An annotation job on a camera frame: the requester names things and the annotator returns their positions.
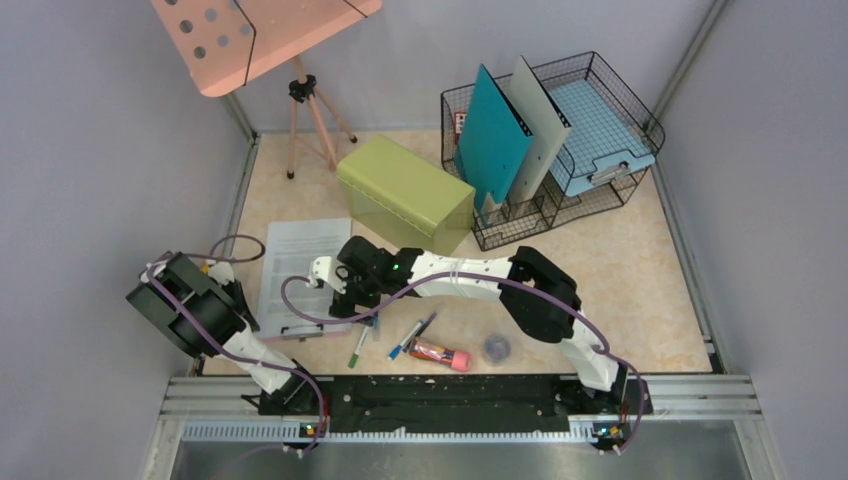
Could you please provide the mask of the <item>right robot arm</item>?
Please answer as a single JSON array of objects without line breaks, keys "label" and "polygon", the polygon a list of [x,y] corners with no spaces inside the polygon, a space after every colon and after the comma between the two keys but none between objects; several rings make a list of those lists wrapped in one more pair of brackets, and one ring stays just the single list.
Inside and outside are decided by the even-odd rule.
[{"label": "right robot arm", "polygon": [[470,259],[421,248],[391,253],[355,236],[336,256],[313,260],[308,280],[332,288],[330,314],[338,319],[352,317],[359,307],[375,310],[384,296],[498,302],[525,335],[562,349],[594,409],[612,412],[626,400],[628,368],[612,357],[608,340],[585,316],[576,281],[532,247]]}]

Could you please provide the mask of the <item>grey white folder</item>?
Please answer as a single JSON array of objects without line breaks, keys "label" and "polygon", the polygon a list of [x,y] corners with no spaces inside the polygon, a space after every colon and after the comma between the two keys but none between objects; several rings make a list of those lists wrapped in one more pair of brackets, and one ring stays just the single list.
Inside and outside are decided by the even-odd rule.
[{"label": "grey white folder", "polygon": [[523,55],[516,61],[506,95],[532,133],[508,194],[508,200],[518,204],[534,197],[572,126]]}]

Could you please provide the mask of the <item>black wire desk organizer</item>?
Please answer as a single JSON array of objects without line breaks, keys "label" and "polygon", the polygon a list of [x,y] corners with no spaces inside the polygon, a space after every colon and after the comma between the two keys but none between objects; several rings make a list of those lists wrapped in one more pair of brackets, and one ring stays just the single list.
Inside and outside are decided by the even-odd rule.
[{"label": "black wire desk organizer", "polygon": [[480,67],[441,101],[443,168],[474,188],[492,250],[630,199],[664,144],[658,120],[594,51],[510,74]]}]

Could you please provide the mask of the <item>teal folder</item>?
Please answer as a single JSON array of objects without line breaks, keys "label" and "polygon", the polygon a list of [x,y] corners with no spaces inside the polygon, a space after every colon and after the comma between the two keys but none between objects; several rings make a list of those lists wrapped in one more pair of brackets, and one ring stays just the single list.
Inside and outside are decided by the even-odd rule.
[{"label": "teal folder", "polygon": [[455,154],[462,180],[475,189],[478,214],[500,208],[532,141],[526,122],[480,65]]}]

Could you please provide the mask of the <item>green rectangular box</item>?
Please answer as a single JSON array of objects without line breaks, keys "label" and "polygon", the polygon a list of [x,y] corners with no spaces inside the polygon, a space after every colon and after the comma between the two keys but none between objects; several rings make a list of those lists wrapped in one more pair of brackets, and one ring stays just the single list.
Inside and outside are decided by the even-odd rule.
[{"label": "green rectangular box", "polygon": [[474,188],[385,136],[344,157],[336,175],[350,216],[395,247],[450,255],[471,231]]}]

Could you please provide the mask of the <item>printed paper clipboard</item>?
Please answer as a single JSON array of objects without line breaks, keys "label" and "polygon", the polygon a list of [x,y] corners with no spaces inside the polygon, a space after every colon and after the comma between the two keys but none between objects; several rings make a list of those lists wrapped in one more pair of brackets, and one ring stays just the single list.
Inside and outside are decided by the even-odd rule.
[{"label": "printed paper clipboard", "polygon": [[256,313],[261,339],[349,334],[349,324],[317,324],[295,315],[283,302],[280,288],[291,276],[307,276],[314,259],[337,253],[350,238],[351,228],[349,218],[269,224]]}]

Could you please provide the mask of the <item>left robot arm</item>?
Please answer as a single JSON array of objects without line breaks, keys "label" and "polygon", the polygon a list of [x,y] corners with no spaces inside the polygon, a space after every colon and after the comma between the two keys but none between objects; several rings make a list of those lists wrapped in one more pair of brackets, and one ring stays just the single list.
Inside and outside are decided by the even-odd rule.
[{"label": "left robot arm", "polygon": [[260,388],[243,399],[262,415],[325,415],[327,400],[300,363],[256,336],[232,268],[204,272],[190,255],[167,252],[147,264],[126,300],[179,350],[192,358],[224,358]]}]

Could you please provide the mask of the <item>light blue clipboard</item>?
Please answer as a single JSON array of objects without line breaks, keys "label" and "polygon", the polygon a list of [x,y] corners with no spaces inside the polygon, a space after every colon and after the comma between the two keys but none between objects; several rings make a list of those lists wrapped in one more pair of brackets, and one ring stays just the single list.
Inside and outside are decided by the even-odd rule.
[{"label": "light blue clipboard", "polygon": [[550,95],[571,123],[567,140],[550,173],[567,197],[651,166],[655,148],[638,125],[608,103],[586,80],[558,86]]}]

